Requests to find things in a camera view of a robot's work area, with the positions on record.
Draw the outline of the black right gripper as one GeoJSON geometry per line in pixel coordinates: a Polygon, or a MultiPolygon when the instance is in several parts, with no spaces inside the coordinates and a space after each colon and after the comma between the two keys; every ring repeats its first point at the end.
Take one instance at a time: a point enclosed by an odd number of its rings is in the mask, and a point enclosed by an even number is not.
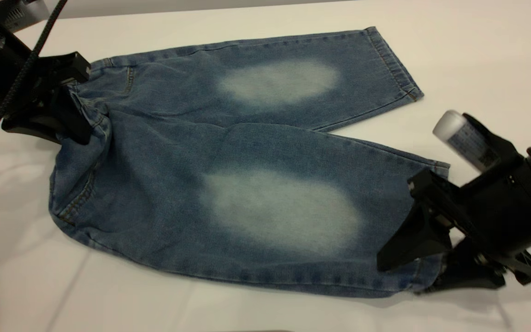
{"type": "Polygon", "coordinates": [[[429,170],[408,185],[415,203],[377,253],[378,270],[444,254],[438,277],[417,296],[497,290],[507,272],[531,283],[531,157],[514,157],[462,187],[429,170]]]}

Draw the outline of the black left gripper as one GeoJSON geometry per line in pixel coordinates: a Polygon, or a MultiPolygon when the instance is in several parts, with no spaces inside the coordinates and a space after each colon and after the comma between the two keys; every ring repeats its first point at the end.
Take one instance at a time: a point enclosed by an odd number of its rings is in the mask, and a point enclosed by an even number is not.
{"type": "MultiPolygon", "coordinates": [[[[0,47],[0,105],[30,50],[23,43],[0,47]]],[[[91,126],[72,100],[67,85],[90,77],[90,64],[77,52],[36,59],[4,113],[2,129],[43,139],[66,136],[88,144],[91,126]]]]}

